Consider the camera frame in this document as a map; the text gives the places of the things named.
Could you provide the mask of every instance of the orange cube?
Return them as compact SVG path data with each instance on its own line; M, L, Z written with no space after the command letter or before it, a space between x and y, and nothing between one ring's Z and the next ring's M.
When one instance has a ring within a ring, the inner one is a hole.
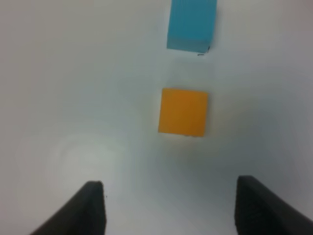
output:
M208 93L164 88L158 131L203 137Z

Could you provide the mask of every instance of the blue cube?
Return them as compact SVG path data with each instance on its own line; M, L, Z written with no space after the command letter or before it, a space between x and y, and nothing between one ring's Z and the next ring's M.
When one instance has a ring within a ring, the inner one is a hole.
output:
M172 0L167 48L206 53L213 39L217 0Z

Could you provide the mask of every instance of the block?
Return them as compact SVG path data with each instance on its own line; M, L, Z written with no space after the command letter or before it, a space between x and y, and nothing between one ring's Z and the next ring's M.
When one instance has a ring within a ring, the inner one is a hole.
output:
M164 88L158 131L203 137L208 93Z
M217 0L172 0L167 48L206 53L213 39Z

